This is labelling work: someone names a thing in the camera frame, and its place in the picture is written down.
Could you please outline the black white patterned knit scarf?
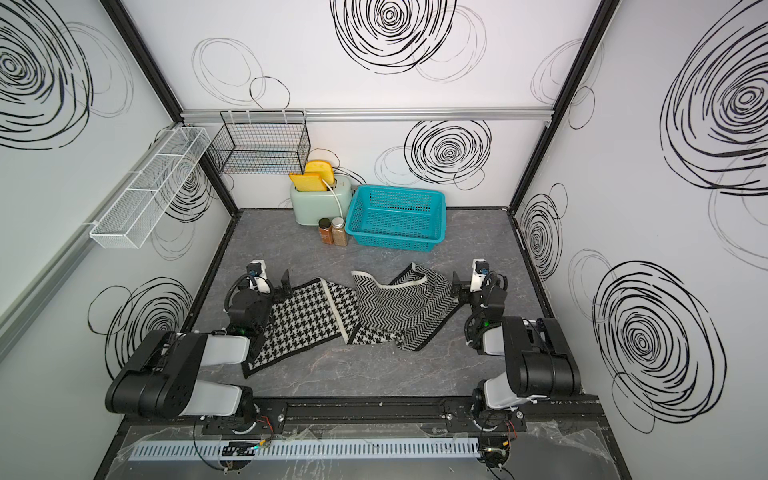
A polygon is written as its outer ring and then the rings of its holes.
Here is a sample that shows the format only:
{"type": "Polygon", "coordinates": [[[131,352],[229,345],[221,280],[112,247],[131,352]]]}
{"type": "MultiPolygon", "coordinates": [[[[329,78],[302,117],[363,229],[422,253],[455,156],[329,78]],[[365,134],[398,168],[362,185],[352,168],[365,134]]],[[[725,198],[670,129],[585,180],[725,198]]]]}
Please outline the black white patterned knit scarf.
{"type": "Polygon", "coordinates": [[[352,277],[352,287],[311,280],[273,306],[265,343],[242,365],[244,376],[334,339],[419,351],[462,306],[448,278],[416,263],[389,284],[362,271],[352,277]]]}

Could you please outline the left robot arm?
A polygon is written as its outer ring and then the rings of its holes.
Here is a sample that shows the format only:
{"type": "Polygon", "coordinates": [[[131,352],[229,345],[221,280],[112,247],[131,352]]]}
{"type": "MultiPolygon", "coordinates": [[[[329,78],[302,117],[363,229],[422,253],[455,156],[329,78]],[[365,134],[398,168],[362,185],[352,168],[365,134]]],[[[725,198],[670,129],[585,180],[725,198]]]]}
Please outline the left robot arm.
{"type": "Polygon", "coordinates": [[[230,418],[238,423],[238,434],[250,432],[260,422],[252,389],[202,380],[199,372],[208,366],[247,368],[254,363],[275,321],[273,307],[292,296],[289,271],[275,285],[264,261],[251,262],[225,296],[226,328],[148,333],[109,386],[106,409],[146,419],[230,418]]]}

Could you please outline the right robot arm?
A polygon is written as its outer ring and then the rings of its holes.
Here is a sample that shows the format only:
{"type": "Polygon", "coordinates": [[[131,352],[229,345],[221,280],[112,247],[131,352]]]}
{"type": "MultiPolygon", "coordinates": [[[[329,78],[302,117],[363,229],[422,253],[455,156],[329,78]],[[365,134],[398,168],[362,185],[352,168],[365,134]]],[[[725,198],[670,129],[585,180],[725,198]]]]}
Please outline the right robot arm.
{"type": "Polygon", "coordinates": [[[467,281],[452,275],[451,293],[471,308],[463,326],[467,346],[504,360],[504,371],[473,391],[471,415],[481,430],[495,428],[496,414],[506,418],[527,403],[582,393],[580,371],[559,322],[505,313],[506,276],[481,262],[467,281]]]}

